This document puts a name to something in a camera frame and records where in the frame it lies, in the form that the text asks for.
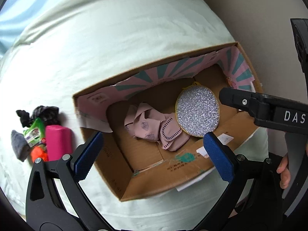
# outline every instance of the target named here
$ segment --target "wall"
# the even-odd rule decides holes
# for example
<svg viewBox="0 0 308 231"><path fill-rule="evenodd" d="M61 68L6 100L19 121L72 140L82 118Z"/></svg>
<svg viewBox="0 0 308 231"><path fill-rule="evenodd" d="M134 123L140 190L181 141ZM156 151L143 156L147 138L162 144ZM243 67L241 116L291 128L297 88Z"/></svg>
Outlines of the wall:
<svg viewBox="0 0 308 231"><path fill-rule="evenodd" d="M308 18L302 0L204 0L251 59L264 92L307 103L290 18ZM286 153L284 133L269 131L269 149Z"/></svg>

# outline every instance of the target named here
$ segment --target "orange pom-pom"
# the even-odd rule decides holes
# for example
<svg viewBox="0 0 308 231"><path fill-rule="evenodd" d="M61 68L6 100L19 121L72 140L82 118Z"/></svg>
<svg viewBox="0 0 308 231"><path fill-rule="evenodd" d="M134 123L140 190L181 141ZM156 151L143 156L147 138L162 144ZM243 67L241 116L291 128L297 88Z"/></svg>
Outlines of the orange pom-pom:
<svg viewBox="0 0 308 231"><path fill-rule="evenodd" d="M31 151L32 162L34 162L36 158L42 158L43 161L48 161L47 153L44 152L44 150L42 150L39 146L35 146Z"/></svg>

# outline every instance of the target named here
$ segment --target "human hand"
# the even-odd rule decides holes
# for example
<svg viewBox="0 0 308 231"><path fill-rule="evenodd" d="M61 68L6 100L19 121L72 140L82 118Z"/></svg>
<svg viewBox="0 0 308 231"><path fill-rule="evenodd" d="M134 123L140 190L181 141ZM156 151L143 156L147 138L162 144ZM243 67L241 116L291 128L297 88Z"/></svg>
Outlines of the human hand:
<svg viewBox="0 0 308 231"><path fill-rule="evenodd" d="M308 145L306 145L306 154L308 155ZM280 181L280 187L282 189L286 189L288 186L289 186L289 183L290 183L290 180L291 180L291 174L290 174L290 171L288 169L288 163L289 163L289 160L288 160L288 154L286 154L278 168L277 168L277 173L280 174L280 178L281 178L281 181Z"/></svg>

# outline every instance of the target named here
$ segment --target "green package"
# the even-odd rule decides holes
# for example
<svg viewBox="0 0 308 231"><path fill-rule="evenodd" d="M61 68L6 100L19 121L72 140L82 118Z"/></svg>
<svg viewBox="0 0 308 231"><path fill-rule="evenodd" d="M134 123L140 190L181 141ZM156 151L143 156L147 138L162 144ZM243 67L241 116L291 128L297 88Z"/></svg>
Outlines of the green package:
<svg viewBox="0 0 308 231"><path fill-rule="evenodd" d="M31 127L24 130L23 135L31 148L39 146L46 150L45 125L40 118L36 118Z"/></svg>

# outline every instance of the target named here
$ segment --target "blue gripper pad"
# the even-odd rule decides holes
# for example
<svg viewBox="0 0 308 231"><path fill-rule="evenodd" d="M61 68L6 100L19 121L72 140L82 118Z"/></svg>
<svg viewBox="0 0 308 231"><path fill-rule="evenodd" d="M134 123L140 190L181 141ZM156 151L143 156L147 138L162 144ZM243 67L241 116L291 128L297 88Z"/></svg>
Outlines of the blue gripper pad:
<svg viewBox="0 0 308 231"><path fill-rule="evenodd" d="M74 164L75 180L81 181L87 177L93 163L104 146L104 137L102 132L98 132L88 143L83 153Z"/></svg>
<svg viewBox="0 0 308 231"><path fill-rule="evenodd" d="M234 177L234 165L223 151L224 145L212 132L209 132L203 137L203 146L220 177L230 183Z"/></svg>

